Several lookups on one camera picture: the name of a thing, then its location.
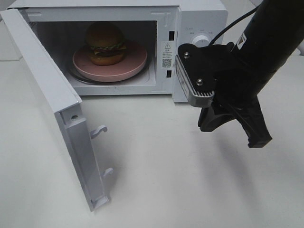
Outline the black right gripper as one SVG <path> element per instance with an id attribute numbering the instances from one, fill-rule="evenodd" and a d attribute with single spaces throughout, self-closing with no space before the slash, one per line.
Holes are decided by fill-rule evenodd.
<path id="1" fill-rule="evenodd" d="M 257 95 L 251 94 L 250 83 L 254 70 L 241 59 L 234 43 L 208 46 L 204 51 L 209 58 L 216 82 L 212 104 L 202 108 L 198 127 L 212 132 L 235 118 L 248 137 L 249 148 L 263 148 L 272 137 L 267 129 Z"/>

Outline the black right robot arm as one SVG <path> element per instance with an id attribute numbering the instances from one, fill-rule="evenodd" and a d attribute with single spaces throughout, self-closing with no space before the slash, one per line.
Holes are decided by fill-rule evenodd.
<path id="1" fill-rule="evenodd" d="M 250 148 L 268 144 L 272 138 L 257 95 L 303 39 L 303 1 L 264 0 L 237 43 L 204 47 L 201 51 L 216 85 L 211 106 L 199 116 L 201 131 L 237 120 Z"/>

